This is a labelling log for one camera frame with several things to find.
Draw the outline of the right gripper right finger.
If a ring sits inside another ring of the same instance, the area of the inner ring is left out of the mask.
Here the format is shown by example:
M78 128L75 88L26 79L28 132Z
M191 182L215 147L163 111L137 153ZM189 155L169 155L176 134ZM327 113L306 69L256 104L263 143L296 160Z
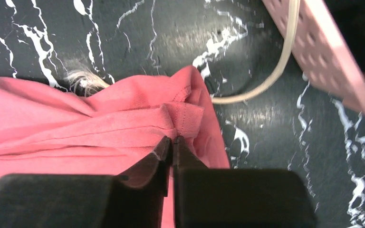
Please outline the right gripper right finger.
M173 171L183 168L207 169L207 166L191 152L186 140L178 136L173 143Z

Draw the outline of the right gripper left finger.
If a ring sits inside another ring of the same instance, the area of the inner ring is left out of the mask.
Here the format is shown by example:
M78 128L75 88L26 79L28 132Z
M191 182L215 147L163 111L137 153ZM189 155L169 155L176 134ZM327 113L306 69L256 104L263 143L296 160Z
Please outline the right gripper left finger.
M145 157L118 174L121 183L134 190L153 188L161 196L168 195L172 140L163 137Z

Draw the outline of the pink laundry basket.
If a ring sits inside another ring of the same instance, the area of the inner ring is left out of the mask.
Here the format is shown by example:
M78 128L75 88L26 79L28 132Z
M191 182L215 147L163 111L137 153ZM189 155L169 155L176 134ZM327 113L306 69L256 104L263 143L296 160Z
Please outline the pink laundry basket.
M265 0L263 4L312 86L342 99L365 116L362 73L322 0Z

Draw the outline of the coral pink t-shirt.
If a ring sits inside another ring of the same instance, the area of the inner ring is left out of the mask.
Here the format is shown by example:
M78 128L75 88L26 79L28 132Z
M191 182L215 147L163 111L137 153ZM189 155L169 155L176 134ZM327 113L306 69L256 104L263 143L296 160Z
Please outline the coral pink t-shirt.
M165 136L168 195L124 186L118 174ZM173 171L178 136L207 169ZM217 188L228 166L193 66L132 76L90 97L0 77L0 228L218 228L228 223Z

